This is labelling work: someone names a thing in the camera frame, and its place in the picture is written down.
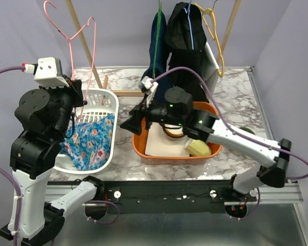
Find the floral blue skirt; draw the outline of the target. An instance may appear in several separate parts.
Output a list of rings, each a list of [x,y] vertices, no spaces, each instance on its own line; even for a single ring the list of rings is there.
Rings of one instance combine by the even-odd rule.
[[[60,143],[60,154],[68,156],[79,171],[101,168],[110,155],[114,120],[115,116],[109,114],[97,122],[69,127],[68,137]]]

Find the dark blue denim skirt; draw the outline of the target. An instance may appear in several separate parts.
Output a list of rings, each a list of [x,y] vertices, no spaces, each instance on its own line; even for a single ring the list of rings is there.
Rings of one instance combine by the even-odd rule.
[[[150,57],[150,64],[148,69],[143,73],[142,78],[145,76],[148,76],[150,78],[152,77],[152,71],[153,71],[153,58],[154,58],[154,52],[155,52],[155,40],[156,40],[156,32],[157,32],[157,14],[155,15],[152,27],[151,27],[151,33],[150,33],[150,46],[149,46],[149,57]],[[165,33],[166,33],[166,19],[165,15],[162,12],[161,14],[161,26],[160,26],[160,37],[159,37],[159,43],[158,43],[158,53],[157,53],[157,67],[156,67],[156,77],[166,72],[167,68],[167,60],[169,57],[169,50],[168,46],[165,42]],[[162,79],[157,81],[158,88],[155,93],[155,102],[158,104],[164,104],[166,102],[165,100],[165,92],[173,87],[173,84],[168,76],[163,77]]]

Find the green hanger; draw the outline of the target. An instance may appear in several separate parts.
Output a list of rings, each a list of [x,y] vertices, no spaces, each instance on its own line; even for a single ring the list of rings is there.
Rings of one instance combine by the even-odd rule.
[[[156,77],[156,67],[157,67],[157,53],[158,53],[158,43],[159,43],[159,37],[160,37],[160,26],[161,26],[161,14],[162,14],[162,3],[159,1],[159,8],[158,8],[158,14],[157,14],[157,32],[156,32],[156,40],[155,40],[155,52],[154,52],[154,58],[153,58],[153,71],[152,71],[152,77]]]

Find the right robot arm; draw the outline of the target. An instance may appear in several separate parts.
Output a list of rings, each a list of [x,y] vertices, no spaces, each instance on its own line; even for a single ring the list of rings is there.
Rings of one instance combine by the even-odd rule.
[[[226,196],[239,200],[250,190],[267,185],[284,187],[289,162],[291,142],[269,140],[255,136],[226,124],[222,117],[205,110],[195,109],[193,97],[180,87],[170,88],[165,93],[164,105],[140,103],[136,105],[130,118],[120,127],[133,134],[142,133],[142,121],[149,129],[153,122],[181,127],[183,133],[195,140],[210,142],[234,149],[258,163],[244,173],[235,174],[226,187]]]

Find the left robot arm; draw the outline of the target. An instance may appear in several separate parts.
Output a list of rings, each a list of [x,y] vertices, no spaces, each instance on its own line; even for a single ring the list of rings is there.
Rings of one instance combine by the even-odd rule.
[[[12,182],[15,187],[10,222],[0,235],[15,245],[45,245],[62,229],[66,218],[82,204],[99,202],[103,183],[92,176],[63,197],[45,202],[46,187],[61,142],[73,118],[73,109],[86,104],[80,80],[67,85],[26,92],[15,110],[23,132],[13,142],[10,152]]]

